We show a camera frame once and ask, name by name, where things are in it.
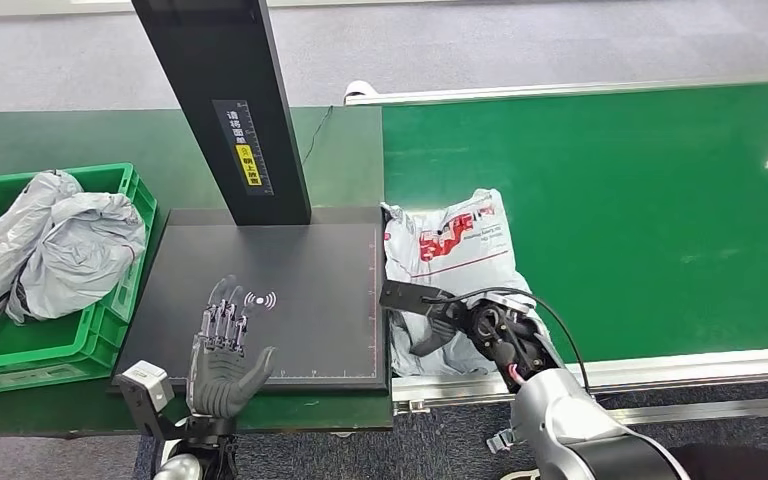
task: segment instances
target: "black stand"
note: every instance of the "black stand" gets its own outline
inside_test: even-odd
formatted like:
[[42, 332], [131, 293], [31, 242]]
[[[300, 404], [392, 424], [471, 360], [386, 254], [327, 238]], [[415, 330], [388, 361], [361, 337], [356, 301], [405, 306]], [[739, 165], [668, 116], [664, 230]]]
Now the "black stand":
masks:
[[237, 225], [310, 202], [265, 0], [132, 0]]

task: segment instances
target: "robot finger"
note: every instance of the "robot finger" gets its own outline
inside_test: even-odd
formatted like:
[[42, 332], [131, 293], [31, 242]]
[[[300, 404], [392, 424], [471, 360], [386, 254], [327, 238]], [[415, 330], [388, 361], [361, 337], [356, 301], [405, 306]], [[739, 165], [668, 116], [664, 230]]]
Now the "robot finger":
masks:
[[236, 285], [237, 278], [233, 275], [228, 275], [216, 282], [216, 285], [210, 292], [210, 298], [207, 301], [208, 305], [219, 305], [221, 300], [228, 298]]
[[234, 310], [236, 310], [236, 305], [229, 303], [225, 307], [225, 331], [222, 334], [222, 336], [225, 339], [225, 342], [223, 343], [223, 347], [232, 347], [234, 344], [234, 338], [235, 338], [235, 330], [236, 330], [236, 321], [234, 321]]
[[275, 368], [275, 347], [266, 347], [260, 353], [251, 370], [237, 381], [234, 388], [229, 389], [230, 399], [239, 405], [246, 405], [254, 394], [260, 390]]
[[245, 303], [246, 292], [243, 291], [243, 287], [236, 285], [228, 296], [228, 303], [237, 306], [238, 314], [242, 313], [242, 308]]
[[245, 341], [246, 337], [246, 317], [241, 318], [236, 324], [236, 332], [235, 338], [234, 338], [234, 345], [233, 349], [235, 352], [242, 354], [243, 353], [243, 342]]
[[216, 315], [214, 316], [216, 318], [216, 327], [211, 332], [212, 335], [210, 336], [210, 343], [214, 347], [222, 347], [225, 343], [225, 329], [228, 324], [228, 315], [225, 312], [226, 309], [227, 304], [225, 303], [225, 300], [220, 300], [219, 305], [216, 307]]
[[201, 314], [201, 329], [199, 330], [199, 336], [200, 337], [210, 337], [210, 329], [215, 323], [213, 320], [213, 314], [216, 310], [216, 307], [213, 305], [208, 306], [204, 309], [204, 312]]

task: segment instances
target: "floor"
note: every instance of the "floor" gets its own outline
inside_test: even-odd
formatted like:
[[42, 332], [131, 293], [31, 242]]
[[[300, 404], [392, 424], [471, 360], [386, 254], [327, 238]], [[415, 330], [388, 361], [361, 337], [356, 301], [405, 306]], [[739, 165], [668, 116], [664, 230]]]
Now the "floor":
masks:
[[[272, 12], [291, 105], [381, 92], [768, 74], [768, 0], [460, 1]], [[133, 14], [0, 18], [0, 111], [175, 108]]]
[[[275, 10], [272, 20], [291, 105], [341, 103], [356, 79], [380, 92], [408, 92], [768, 74], [768, 0], [464, 0]], [[176, 107], [133, 14], [0, 18], [0, 111]], [[395, 434], [347, 441], [311, 434], [244, 438], [241, 462], [246, 478], [294, 477], [293, 465], [309, 465], [305, 471], [314, 478], [335, 471], [338, 478], [450, 478], [453, 472], [454, 478], [498, 478], [529, 457], [482, 456], [475, 463], [467, 446], [504, 424], [503, 410], [401, 417]], [[486, 422], [477, 420], [484, 416]], [[699, 427], [722, 441], [738, 435], [763, 444], [768, 421]], [[440, 445], [423, 440], [436, 431], [451, 433]], [[661, 432], [669, 438], [660, 440], [674, 443], [700, 435], [696, 427]], [[138, 442], [0, 438], [0, 478], [71, 472], [129, 479]], [[261, 449], [263, 442], [270, 447]], [[388, 444], [403, 460], [380, 467], [378, 452]], [[310, 462], [300, 456], [308, 448], [343, 449], [348, 457]]]

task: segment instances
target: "robotic arm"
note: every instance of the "robotic arm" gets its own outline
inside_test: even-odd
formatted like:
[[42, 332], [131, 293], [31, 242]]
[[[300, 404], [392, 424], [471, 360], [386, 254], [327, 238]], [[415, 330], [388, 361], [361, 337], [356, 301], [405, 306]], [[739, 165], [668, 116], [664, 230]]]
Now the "robotic arm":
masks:
[[546, 307], [568, 334], [566, 326], [534, 295], [499, 287], [454, 296], [388, 280], [380, 302], [428, 316], [433, 334], [415, 346], [418, 352], [430, 353], [460, 330], [496, 363], [516, 397], [511, 428], [487, 442], [494, 453], [528, 441], [544, 480], [689, 480], [663, 446], [621, 425], [593, 400], [583, 368], [587, 390], [579, 385], [535, 314], [534, 303]]

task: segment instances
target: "gray plastic bag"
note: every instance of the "gray plastic bag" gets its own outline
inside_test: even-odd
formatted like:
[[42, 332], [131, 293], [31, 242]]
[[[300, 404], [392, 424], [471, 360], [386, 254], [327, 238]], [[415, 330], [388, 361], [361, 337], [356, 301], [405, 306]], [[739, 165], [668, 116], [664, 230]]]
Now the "gray plastic bag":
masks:
[[64, 171], [41, 172], [0, 217], [0, 311], [11, 283], [51, 227], [52, 206], [81, 191], [75, 177]]
[[79, 193], [51, 209], [53, 227], [10, 291], [17, 324], [48, 320], [101, 300], [145, 251], [145, 224], [125, 195]]
[[[384, 233], [388, 279], [430, 285], [455, 295], [495, 286], [530, 291], [516, 270], [508, 217], [497, 190], [478, 189], [471, 198], [437, 210], [408, 212], [399, 206], [382, 206], [390, 215]], [[468, 299], [467, 304], [475, 300]], [[524, 297], [518, 301], [534, 304]], [[534, 310], [532, 314], [539, 318]], [[423, 315], [390, 315], [390, 332], [392, 367], [401, 376], [496, 371], [496, 364], [478, 353], [463, 332], [430, 353], [418, 354], [416, 347], [434, 335]]]

